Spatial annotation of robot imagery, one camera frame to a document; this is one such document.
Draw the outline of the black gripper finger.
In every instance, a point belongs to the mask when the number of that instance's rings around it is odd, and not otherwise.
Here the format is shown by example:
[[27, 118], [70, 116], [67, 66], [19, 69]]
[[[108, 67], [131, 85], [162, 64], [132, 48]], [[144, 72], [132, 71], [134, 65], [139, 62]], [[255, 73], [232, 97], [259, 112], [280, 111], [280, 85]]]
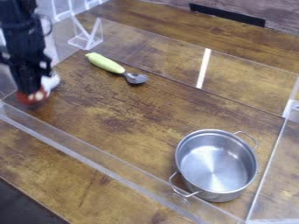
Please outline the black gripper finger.
[[18, 68], [12, 68], [11, 73], [12, 73], [14, 81], [19, 91], [28, 95], [30, 94], [30, 79], [28, 79], [27, 72], [22, 71]]
[[30, 93], [35, 93], [40, 90], [42, 79], [43, 74], [39, 71], [32, 70], [28, 78]]

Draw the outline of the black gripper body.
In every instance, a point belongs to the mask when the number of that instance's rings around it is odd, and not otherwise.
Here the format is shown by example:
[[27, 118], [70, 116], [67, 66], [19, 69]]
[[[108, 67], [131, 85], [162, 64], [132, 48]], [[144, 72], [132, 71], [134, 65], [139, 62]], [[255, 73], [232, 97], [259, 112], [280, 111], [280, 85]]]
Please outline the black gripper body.
[[12, 76], [20, 76], [22, 71], [34, 70], [39, 75], [52, 76], [52, 58], [44, 52], [24, 55], [12, 55], [0, 51], [0, 64], [10, 67]]

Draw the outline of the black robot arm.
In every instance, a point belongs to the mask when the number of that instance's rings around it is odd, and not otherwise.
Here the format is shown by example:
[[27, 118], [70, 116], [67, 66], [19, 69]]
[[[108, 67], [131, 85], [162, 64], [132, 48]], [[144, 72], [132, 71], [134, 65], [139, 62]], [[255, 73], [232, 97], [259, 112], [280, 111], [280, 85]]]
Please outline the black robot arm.
[[52, 58], [44, 53], [42, 15], [36, 0], [0, 0], [0, 28], [6, 45], [0, 46], [0, 64], [8, 65], [19, 91], [36, 93], [43, 76], [52, 76]]

